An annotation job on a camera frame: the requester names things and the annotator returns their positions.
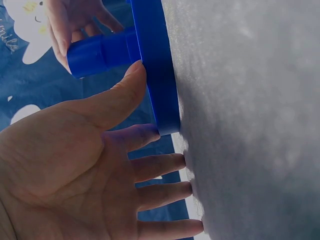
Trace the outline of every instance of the gray wall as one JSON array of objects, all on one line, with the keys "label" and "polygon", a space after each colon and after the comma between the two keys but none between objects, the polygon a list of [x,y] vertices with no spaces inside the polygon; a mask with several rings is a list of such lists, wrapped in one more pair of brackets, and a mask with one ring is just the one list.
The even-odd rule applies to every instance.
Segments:
[{"label": "gray wall", "polygon": [[320,239],[320,1],[162,2],[205,230]]}]

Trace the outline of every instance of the fingernail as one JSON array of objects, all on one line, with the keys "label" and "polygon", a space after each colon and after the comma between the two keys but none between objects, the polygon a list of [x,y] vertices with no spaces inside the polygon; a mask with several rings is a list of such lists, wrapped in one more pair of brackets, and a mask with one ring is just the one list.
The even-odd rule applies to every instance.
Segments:
[{"label": "fingernail", "polygon": [[185,181],[185,182],[182,182],[183,184],[183,187],[184,187],[184,190],[185,192],[189,193],[189,194],[192,194],[193,190],[192,190],[192,185],[190,182],[188,181]]},{"label": "fingernail", "polygon": [[134,64],[132,64],[128,70],[125,72],[125,77],[130,75],[130,74],[133,74],[135,71],[137,71],[139,68],[141,68],[142,66],[142,61],[139,60],[139,61],[136,61]]},{"label": "fingernail", "polygon": [[117,34],[117,33],[121,33],[125,30],[125,28],[120,24],[120,25],[116,25],[112,28],[111,32],[113,34]]},{"label": "fingernail", "polygon": [[67,56],[67,42],[65,40],[60,40],[59,41],[59,49],[60,49],[60,53],[62,54],[62,56]]},{"label": "fingernail", "polygon": [[157,126],[154,125],[154,124],[150,124],[149,127],[150,127],[150,130],[151,130],[151,131],[153,132],[153,134],[154,134],[154,135],[153,135],[154,140],[155,140],[155,141],[159,140],[159,139],[160,139],[160,133],[159,133],[159,130],[158,130]]}]

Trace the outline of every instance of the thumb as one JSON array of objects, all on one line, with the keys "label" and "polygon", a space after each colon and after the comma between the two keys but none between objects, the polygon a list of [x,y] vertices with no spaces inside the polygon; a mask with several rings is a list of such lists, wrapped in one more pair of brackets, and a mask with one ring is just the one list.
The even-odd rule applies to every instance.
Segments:
[{"label": "thumb", "polygon": [[125,120],[142,102],[146,93],[146,70],[139,60],[113,88],[92,97],[70,102],[69,109],[97,126],[101,132]]},{"label": "thumb", "polygon": [[72,40],[66,5],[60,0],[47,0],[44,4],[53,38],[58,43],[60,53],[65,57]]}]

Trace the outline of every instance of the blue fabric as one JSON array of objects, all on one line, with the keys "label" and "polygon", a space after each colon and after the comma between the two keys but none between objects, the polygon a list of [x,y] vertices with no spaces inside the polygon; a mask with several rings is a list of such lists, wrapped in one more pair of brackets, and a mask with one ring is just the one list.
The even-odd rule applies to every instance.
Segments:
[{"label": "blue fabric", "polygon": [[[109,0],[107,3],[108,9],[124,26],[133,25],[129,5],[119,0]],[[111,88],[122,79],[128,68],[128,66],[118,67],[103,74],[77,80],[57,62],[52,49],[38,62],[25,65],[22,63],[22,57],[28,43],[14,33],[13,24],[3,6],[3,0],[0,0],[0,130],[10,125],[14,114],[26,105],[33,104],[44,109],[63,101],[92,96]],[[101,28],[106,34],[111,34],[105,27]],[[154,123],[150,99],[147,96],[138,109],[116,129],[143,123]],[[165,136],[141,150],[131,152],[129,157],[134,159],[148,155],[169,154],[173,151],[170,136]],[[179,181],[179,174],[174,172],[165,175],[161,180],[151,180],[138,186]],[[158,209],[140,212],[138,217],[143,221],[171,221],[187,219],[188,213],[185,202],[179,201]]]}]

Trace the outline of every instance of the blue plastic handle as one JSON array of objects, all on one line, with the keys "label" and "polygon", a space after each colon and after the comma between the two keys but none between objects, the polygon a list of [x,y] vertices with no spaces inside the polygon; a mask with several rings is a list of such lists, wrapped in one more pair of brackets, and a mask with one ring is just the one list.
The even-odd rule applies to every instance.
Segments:
[{"label": "blue plastic handle", "polygon": [[159,133],[176,133],[180,130],[178,94],[161,0],[127,2],[135,27],[73,43],[67,53],[71,73],[81,78],[142,59]]}]

